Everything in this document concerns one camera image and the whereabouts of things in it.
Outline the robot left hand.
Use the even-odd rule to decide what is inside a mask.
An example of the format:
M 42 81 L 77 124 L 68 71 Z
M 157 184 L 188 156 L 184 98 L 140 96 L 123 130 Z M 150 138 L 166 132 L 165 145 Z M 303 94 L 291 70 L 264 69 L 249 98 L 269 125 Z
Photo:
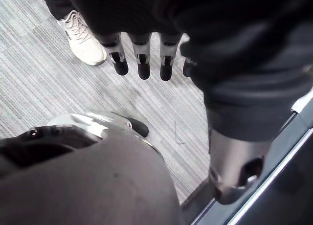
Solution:
M 120 33 L 147 60 L 145 36 L 163 36 L 161 78 L 180 46 L 185 74 L 203 92 L 214 198 L 235 202 L 260 177 L 272 140 L 313 86 L 313 0 L 71 0 L 119 75 Z

